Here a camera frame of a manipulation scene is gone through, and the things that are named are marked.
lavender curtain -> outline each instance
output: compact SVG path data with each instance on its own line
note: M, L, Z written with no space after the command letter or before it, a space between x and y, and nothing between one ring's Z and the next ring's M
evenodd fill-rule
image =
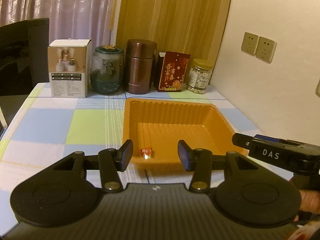
M110 43L115 0L0 0L0 26L33 18L49 18L49 41L92 39Z

orange plastic tray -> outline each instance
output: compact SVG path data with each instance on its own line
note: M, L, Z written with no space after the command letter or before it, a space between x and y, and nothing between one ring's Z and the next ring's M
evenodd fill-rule
M234 130L211 104L129 98L125 103L123 142L133 141L131 163L139 168L181 169L178 141L192 148L205 148L215 155L248 151L234 146ZM151 147L153 158L144 159L140 149Z

jar label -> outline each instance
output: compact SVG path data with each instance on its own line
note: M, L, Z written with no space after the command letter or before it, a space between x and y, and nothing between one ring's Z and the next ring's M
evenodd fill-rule
M209 80L210 80L209 72L200 73L199 71L195 71L194 69L191 69L189 72L188 85L191 87L204 89L207 87Z

clear jar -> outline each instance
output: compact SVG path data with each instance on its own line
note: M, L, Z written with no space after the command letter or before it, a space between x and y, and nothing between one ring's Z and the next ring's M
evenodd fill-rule
M187 88L196 94L206 93L212 74L213 63L203 59L194 59L189 71Z
M122 83L123 64L123 49L111 45L96 47L90 71L93 90L100 94L116 92Z

plaid tablecloth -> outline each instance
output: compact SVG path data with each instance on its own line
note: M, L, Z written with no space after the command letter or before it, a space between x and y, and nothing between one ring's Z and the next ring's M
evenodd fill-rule
M204 95L186 89L181 93L158 93L154 88L147 95L132 95L120 91L104 96L90 91L87 98L52 98L49 83L40 83L26 99L0 141L0 235L17 221L10 208L10 194L20 182L62 157L84 151L95 155L105 148L119 148L122 142L124 105L126 98L211 103L217 106L236 132L254 136L261 132L214 88ZM292 174L262 163L266 168L289 179ZM119 173L127 182L186 183L190 174L164 176L153 171L139 171L132 164ZM100 187L99 171L88 171L87 180ZM220 171L212 172L212 187L224 180Z

